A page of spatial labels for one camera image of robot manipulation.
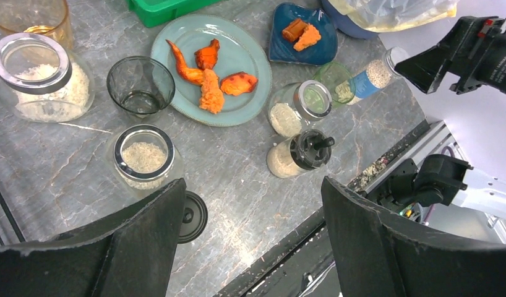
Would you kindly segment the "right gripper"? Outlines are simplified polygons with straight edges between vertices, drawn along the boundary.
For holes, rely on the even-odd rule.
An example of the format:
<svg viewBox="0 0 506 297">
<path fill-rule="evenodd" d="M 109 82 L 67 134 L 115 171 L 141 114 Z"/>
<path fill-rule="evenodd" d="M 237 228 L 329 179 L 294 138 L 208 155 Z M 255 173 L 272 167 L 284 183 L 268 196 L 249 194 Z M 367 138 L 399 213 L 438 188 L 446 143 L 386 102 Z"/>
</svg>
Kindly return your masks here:
<svg viewBox="0 0 506 297">
<path fill-rule="evenodd" d="M 437 91 L 446 74 L 459 77 L 458 95 L 483 85 L 506 94 L 506 18 L 460 17 L 435 46 L 394 66 L 422 93 Z"/>
</svg>

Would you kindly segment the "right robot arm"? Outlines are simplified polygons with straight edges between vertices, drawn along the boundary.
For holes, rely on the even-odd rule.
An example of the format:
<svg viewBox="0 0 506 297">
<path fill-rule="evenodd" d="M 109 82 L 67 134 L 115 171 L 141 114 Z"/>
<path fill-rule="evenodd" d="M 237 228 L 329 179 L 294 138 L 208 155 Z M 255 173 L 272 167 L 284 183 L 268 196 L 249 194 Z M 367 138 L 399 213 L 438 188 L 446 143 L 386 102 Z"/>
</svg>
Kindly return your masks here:
<svg viewBox="0 0 506 297">
<path fill-rule="evenodd" d="M 483 85 L 506 94 L 506 17 L 461 17 L 438 44 L 394 70 L 425 94 L 449 73 L 458 77 L 450 86 L 458 95 Z M 384 191 L 397 205 L 453 204 L 506 220 L 506 183 L 448 155 L 429 155 L 416 171 L 390 176 Z"/>
</svg>

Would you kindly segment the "blue label spice jar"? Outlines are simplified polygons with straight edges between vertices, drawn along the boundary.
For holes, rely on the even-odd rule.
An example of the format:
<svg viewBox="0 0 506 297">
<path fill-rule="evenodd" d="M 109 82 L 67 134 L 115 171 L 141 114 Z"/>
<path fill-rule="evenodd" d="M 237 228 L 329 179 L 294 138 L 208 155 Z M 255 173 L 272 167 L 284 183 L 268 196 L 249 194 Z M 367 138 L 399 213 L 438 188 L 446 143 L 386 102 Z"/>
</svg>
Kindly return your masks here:
<svg viewBox="0 0 506 297">
<path fill-rule="evenodd" d="M 396 46 L 386 50 L 380 58 L 371 61 L 351 79 L 356 88 L 354 98 L 348 102 L 348 105 L 354 105 L 383 90 L 396 80 L 402 79 L 403 77 L 395 70 L 395 66 L 409 57 L 405 49 Z"/>
</svg>

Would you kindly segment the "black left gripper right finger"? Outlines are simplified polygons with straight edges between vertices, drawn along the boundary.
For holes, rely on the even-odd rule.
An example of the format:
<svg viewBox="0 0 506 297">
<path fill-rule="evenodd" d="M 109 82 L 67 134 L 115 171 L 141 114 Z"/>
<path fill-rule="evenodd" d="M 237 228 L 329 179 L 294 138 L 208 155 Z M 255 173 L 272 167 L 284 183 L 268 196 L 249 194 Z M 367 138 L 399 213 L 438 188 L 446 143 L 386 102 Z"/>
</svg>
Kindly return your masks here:
<svg viewBox="0 0 506 297">
<path fill-rule="evenodd" d="M 344 296 L 506 296 L 506 245 L 412 222 L 329 177 L 321 196 Z"/>
</svg>

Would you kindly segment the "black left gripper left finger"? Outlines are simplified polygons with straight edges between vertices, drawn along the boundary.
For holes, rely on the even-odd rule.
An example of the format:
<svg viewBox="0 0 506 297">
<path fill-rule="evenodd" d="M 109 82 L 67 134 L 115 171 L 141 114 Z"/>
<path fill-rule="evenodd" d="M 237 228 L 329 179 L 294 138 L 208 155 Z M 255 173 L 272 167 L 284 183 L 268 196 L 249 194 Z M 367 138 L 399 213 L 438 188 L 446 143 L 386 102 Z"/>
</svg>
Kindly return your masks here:
<svg viewBox="0 0 506 297">
<path fill-rule="evenodd" d="M 0 246 L 0 296 L 164 296 L 185 199 L 176 179 L 51 241 Z"/>
</svg>

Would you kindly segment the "black lid spice jar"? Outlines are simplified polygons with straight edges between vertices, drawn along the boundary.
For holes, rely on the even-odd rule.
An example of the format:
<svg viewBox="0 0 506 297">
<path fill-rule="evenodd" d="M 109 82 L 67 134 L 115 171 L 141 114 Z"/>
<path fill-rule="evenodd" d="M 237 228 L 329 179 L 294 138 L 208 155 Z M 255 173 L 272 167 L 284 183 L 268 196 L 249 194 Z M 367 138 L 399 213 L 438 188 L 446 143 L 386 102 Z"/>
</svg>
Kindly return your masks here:
<svg viewBox="0 0 506 297">
<path fill-rule="evenodd" d="M 197 239 L 208 223 L 208 209 L 204 200 L 194 192 L 186 191 L 184 215 L 179 233 L 179 244 Z"/>
</svg>

